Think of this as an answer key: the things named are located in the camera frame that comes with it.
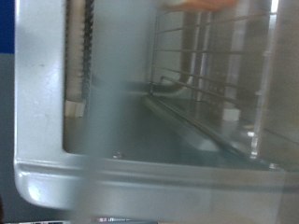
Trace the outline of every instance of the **silver metal frame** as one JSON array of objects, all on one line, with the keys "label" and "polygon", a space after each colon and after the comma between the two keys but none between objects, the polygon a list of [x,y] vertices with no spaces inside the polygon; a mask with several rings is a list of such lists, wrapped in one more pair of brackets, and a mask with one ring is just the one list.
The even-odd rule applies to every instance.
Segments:
[{"label": "silver metal frame", "polygon": [[[65,0],[16,0],[14,167],[25,200],[72,209],[89,158],[63,150],[64,6]],[[269,216],[253,219],[273,223],[282,191],[299,190],[297,173],[96,160],[91,213],[105,217],[200,222],[216,218],[225,204],[243,218],[263,209]],[[262,203],[252,200],[261,196]]]}]

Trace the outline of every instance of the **metal surface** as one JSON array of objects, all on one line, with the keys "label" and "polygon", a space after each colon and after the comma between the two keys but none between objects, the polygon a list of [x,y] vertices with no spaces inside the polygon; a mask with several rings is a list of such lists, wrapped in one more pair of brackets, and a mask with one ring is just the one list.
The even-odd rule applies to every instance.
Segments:
[{"label": "metal surface", "polygon": [[[260,9],[263,11],[271,1],[259,3],[261,1],[252,1],[252,5],[257,7],[255,13],[261,13]],[[210,143],[207,135],[199,133],[193,126],[189,126],[186,119],[167,110],[155,100],[145,100],[154,113],[136,104],[149,89],[144,83],[150,80],[147,64],[150,61],[155,23],[155,8],[150,4],[151,1],[148,0],[95,2],[94,11],[97,13],[94,15],[93,39],[96,41],[93,41],[91,98],[93,119],[90,119],[91,123],[87,122],[87,128],[91,131],[88,133],[92,135],[87,138],[86,135],[79,135],[83,140],[94,140],[89,146],[101,146],[97,152],[99,157],[90,158],[67,153],[65,150],[69,151],[69,148],[63,149],[65,1],[17,1],[14,167],[16,185],[21,196],[34,204],[72,209],[77,198],[73,193],[80,188],[86,168],[84,165],[93,161],[93,195],[89,195],[87,191],[87,197],[93,199],[89,211],[93,216],[225,224],[237,221],[273,224],[283,220],[286,213],[282,207],[290,205],[288,198],[290,195],[297,195],[299,191],[297,173],[269,171],[260,164],[252,164],[236,157],[229,150],[220,154],[216,146],[213,146],[213,151],[206,153],[198,148],[194,150],[195,145],[203,142],[192,144],[190,139],[194,138],[190,136],[196,133],[197,139],[200,136],[203,141]],[[214,16],[227,19],[234,14],[232,9],[228,9],[215,13]],[[167,15],[171,16],[171,13],[162,15],[160,20]],[[177,22],[182,24],[184,17],[177,15]],[[196,20],[197,17],[191,16],[188,22]],[[181,35],[166,37],[164,40],[166,39],[173,45],[172,49],[182,43]],[[250,38],[245,49],[258,49],[261,44],[257,47],[255,44],[259,40]],[[194,42],[195,40],[188,45],[185,43],[183,49],[192,49]],[[186,68],[184,72],[192,71],[192,62],[187,56],[172,55],[166,59],[158,56],[157,60],[161,60],[159,62],[165,67],[173,63],[176,65],[170,69],[180,70],[183,67]],[[225,70],[221,70],[221,66],[220,63],[220,67],[214,71]],[[250,73],[243,77],[252,74],[252,67],[252,64],[247,64],[246,68]],[[191,81],[189,77],[184,80],[185,83]],[[240,86],[244,86],[244,82],[246,83],[241,78]],[[172,95],[182,93],[182,99],[190,94],[177,86],[167,91],[167,94],[171,92]],[[139,109],[142,111],[139,114],[141,119],[135,117]],[[167,121],[175,126],[175,130],[158,119],[155,116],[158,114],[164,120],[169,119]],[[84,119],[71,120],[70,126],[66,124],[65,128],[74,125],[75,128],[69,130],[71,133],[75,132],[80,130],[77,123],[81,122],[84,123]],[[230,127],[226,127],[224,131],[230,132]],[[140,133],[137,138],[142,144],[137,146],[132,141],[130,145],[132,139],[136,140],[134,136],[137,133]],[[152,139],[149,133],[156,135]],[[65,141],[72,143],[72,140],[74,136],[71,135]],[[150,148],[143,147],[146,141]],[[176,141],[184,146],[176,146]],[[173,160],[176,157],[175,150],[181,153],[177,154],[179,160]],[[159,161],[157,151],[165,153]],[[112,159],[117,152],[123,153],[123,160]]]},{"label": "metal surface", "polygon": [[0,54],[0,194],[4,206],[4,223],[59,220],[64,212],[26,202],[16,189],[13,169],[13,90],[14,55]]}]

